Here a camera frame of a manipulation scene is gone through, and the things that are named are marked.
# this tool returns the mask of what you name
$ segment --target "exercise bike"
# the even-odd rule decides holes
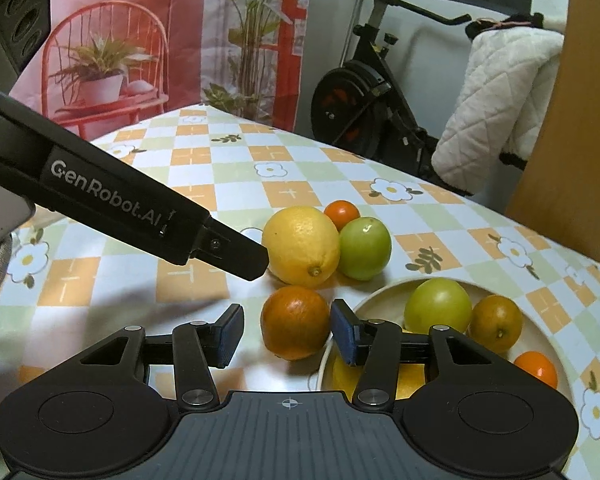
[[[377,38],[387,6],[449,26],[470,22],[472,17],[448,19],[403,0],[374,0],[368,22],[360,25],[356,22],[361,5],[362,0],[357,0],[340,66],[327,72],[315,88],[311,103],[315,139],[466,194],[444,183],[430,167],[438,139],[418,126],[385,61],[398,38],[385,34],[383,46]],[[358,44],[351,59],[345,60],[352,36],[358,37]]]

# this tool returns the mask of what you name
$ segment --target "white wall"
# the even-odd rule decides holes
[[[300,99],[296,117],[296,133],[311,137],[311,97],[320,78],[337,67],[344,46],[355,0],[310,0],[306,39],[302,58]],[[492,10],[448,0],[407,0],[446,17],[469,13],[473,18],[506,16]],[[532,0],[532,12],[547,16],[566,16],[567,0]],[[365,0],[361,22],[372,9]],[[464,82],[464,71],[471,44],[464,25],[447,27],[409,12],[389,7],[381,25],[379,39],[385,32],[399,40],[389,52],[387,61],[401,81],[402,91],[418,121],[429,135],[439,137],[454,111]],[[483,192],[474,200],[502,212],[513,192],[520,171],[499,164]]]

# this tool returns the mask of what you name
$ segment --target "tablecloth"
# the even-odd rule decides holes
[[[368,283],[332,276],[319,289],[327,300],[355,306],[387,283],[427,275],[513,298],[570,381],[580,433],[566,475],[600,480],[599,263],[413,176],[203,105],[94,143],[239,231],[262,229],[280,208],[334,200],[380,219],[393,235],[389,266]],[[193,319],[213,321],[233,302],[243,305],[246,326],[232,364],[212,371],[219,391],[315,387],[318,358],[287,363],[262,344],[260,310],[281,285],[268,273],[245,282],[198,260],[177,267],[70,219],[40,228],[34,218],[14,240],[0,290],[0,400],[123,326],[171,333]],[[174,397],[172,368],[154,367],[150,384]]]

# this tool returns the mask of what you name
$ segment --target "white quilted towel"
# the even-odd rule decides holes
[[[528,160],[558,71],[564,37],[541,28],[487,31],[472,43],[456,111],[431,163],[446,183],[479,192],[502,151]]]

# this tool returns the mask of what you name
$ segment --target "green fruit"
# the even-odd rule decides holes
[[[417,334],[428,334],[433,325],[447,325],[464,333],[471,314],[471,299],[462,285],[448,278],[431,278],[407,300],[404,326]]]
[[[391,235],[377,218],[352,220],[340,231],[338,270],[366,282],[377,276],[391,259]]]

